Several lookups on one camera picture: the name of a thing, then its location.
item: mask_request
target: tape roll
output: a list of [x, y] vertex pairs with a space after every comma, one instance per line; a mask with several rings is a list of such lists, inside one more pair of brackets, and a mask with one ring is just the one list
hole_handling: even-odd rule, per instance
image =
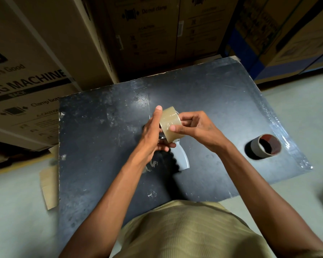
[[184, 135], [182, 134], [177, 134], [169, 130], [171, 125], [182, 125], [182, 122], [179, 119], [178, 113], [174, 107], [163, 110], [159, 124], [168, 143], [174, 142], [176, 139], [184, 137]]
[[251, 150], [261, 158], [271, 157], [280, 153], [281, 143], [271, 134], [262, 134], [251, 141]]

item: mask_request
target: table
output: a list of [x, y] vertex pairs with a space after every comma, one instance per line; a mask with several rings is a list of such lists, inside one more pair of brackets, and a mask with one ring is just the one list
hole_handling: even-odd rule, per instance
[[[70, 95], [60, 99], [60, 249], [108, 189], [157, 105], [203, 110], [246, 157], [249, 141], [275, 134], [279, 155], [247, 157], [269, 183], [312, 169], [244, 67], [230, 57]], [[152, 160], [158, 163], [142, 174], [124, 224], [172, 199], [217, 202], [238, 195], [214, 153], [191, 137], [181, 145], [190, 169], [178, 172], [172, 155], [156, 152]]]

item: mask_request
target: yellow shirt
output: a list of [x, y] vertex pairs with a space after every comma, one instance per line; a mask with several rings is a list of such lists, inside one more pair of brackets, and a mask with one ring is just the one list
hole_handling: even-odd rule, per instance
[[[262, 236], [215, 202], [171, 201], [131, 220], [118, 241], [115, 258], [272, 257]], [[323, 251], [304, 255], [322, 258]]]

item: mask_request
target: person's left hand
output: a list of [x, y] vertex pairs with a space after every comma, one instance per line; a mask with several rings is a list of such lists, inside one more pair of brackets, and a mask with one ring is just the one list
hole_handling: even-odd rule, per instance
[[159, 128], [160, 117], [162, 116], [163, 108], [157, 106], [154, 110], [153, 116], [144, 126], [141, 139], [133, 151], [132, 155], [142, 161], [144, 165], [152, 160], [153, 154], [156, 150], [164, 150], [168, 152], [170, 147], [176, 147], [175, 143], [167, 143], [164, 139], [159, 139], [159, 133], [162, 132]]

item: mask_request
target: gray concrete floor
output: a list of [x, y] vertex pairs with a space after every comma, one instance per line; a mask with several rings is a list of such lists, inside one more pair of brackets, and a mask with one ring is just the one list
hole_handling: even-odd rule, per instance
[[[314, 166], [312, 172], [273, 188], [323, 240], [323, 74], [277, 86], [263, 95]], [[57, 210], [46, 210], [39, 186], [39, 171], [52, 162], [0, 174], [0, 258], [58, 255]], [[221, 203], [260, 234], [239, 196]]]

